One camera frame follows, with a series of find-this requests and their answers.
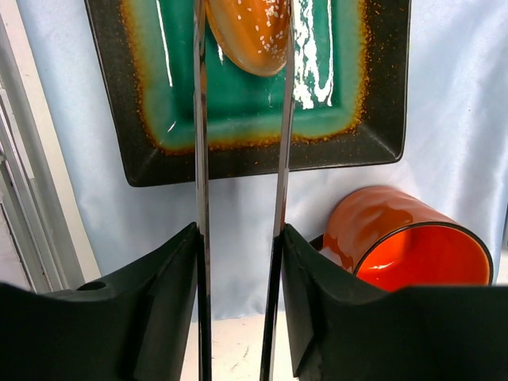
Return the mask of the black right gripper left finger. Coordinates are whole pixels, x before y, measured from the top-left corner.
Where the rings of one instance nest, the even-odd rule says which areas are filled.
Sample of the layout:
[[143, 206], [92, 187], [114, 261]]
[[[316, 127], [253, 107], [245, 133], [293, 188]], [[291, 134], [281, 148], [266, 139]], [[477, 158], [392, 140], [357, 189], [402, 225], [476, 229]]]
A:
[[177, 380], [196, 276], [195, 224], [74, 290], [1, 286], [4, 380]]

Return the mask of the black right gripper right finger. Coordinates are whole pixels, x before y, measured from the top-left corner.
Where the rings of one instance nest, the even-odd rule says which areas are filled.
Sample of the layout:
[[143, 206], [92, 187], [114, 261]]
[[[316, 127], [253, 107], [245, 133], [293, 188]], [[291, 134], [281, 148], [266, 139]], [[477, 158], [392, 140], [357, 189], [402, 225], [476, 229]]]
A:
[[283, 233], [283, 293], [300, 380], [504, 380], [505, 287], [382, 291]]

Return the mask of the metal serving tongs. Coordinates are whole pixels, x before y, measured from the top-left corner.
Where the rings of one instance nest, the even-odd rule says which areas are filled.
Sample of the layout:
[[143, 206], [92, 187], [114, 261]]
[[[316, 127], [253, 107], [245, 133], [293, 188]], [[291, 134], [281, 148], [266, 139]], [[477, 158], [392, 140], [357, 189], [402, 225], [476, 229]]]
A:
[[[275, 200], [275, 222], [271, 246], [271, 263], [264, 314], [264, 335], [260, 361], [260, 379], [272, 380], [275, 360], [275, 336], [278, 316], [279, 282], [283, 259], [282, 233], [285, 227], [287, 188], [294, 120], [294, 3], [287, 3], [289, 36], [284, 87], [283, 118], [279, 145], [279, 168]], [[195, 129], [195, 184], [198, 209], [198, 345], [199, 378], [212, 379], [211, 287], [210, 287], [210, 214], [209, 165], [206, 106], [206, 10], [204, 1], [194, 2], [193, 77]]]

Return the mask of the sesame round bun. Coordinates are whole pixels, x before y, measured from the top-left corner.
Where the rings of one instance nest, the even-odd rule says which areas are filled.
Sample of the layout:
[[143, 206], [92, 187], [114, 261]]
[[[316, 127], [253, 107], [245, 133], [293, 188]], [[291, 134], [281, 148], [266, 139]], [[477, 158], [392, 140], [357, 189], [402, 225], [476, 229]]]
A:
[[287, 62], [291, 3], [280, 0], [209, 0], [210, 30], [223, 53], [260, 77], [278, 74]]

